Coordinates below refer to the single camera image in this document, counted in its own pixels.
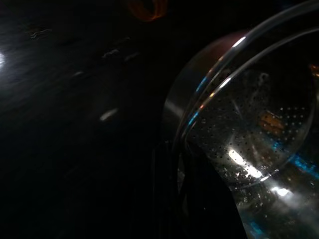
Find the metal colander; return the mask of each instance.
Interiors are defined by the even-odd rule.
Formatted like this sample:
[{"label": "metal colander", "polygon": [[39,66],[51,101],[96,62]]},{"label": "metal colander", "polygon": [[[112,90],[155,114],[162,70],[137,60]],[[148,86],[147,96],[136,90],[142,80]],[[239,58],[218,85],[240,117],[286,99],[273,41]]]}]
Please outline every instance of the metal colander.
[{"label": "metal colander", "polygon": [[319,238],[318,9],[309,1],[213,42],[165,103],[164,137],[175,153],[205,152],[249,238]]}]

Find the dark countertop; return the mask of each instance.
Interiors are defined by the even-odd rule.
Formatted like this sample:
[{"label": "dark countertop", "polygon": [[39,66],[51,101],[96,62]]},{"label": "dark countertop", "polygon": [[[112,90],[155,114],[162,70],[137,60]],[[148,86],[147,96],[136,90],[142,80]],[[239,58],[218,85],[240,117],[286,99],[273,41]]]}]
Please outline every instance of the dark countertop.
[{"label": "dark countertop", "polygon": [[1,238],[149,236],[168,90],[210,41],[281,7],[260,5],[176,0],[144,23],[125,1],[2,1]]}]

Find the orange object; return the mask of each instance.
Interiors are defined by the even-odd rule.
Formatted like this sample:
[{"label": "orange object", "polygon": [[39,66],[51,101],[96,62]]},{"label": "orange object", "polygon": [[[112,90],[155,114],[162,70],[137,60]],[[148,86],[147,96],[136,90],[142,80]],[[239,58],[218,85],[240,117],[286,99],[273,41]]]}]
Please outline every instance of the orange object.
[{"label": "orange object", "polygon": [[153,4],[154,13],[147,10],[141,0],[129,0],[128,8],[134,17],[148,22],[164,16],[167,12],[167,0],[153,0]]}]

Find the perforated metal strainer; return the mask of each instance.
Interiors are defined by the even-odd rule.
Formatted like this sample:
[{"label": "perforated metal strainer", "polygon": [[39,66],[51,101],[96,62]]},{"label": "perforated metal strainer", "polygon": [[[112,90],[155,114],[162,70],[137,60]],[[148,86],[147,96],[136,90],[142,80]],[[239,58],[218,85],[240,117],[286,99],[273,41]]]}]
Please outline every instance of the perforated metal strainer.
[{"label": "perforated metal strainer", "polygon": [[175,153],[205,152],[250,238],[319,238],[317,9],[306,2],[212,43],[165,104],[164,137]]}]

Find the stainless steel bowl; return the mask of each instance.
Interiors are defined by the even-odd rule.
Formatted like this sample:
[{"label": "stainless steel bowl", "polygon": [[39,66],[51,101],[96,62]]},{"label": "stainless steel bowl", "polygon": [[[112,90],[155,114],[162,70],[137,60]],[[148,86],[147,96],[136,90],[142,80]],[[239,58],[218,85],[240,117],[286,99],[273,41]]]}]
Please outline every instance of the stainless steel bowl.
[{"label": "stainless steel bowl", "polygon": [[174,151],[202,148],[251,238],[319,238],[318,9],[309,1],[212,43],[165,104],[163,136]]}]

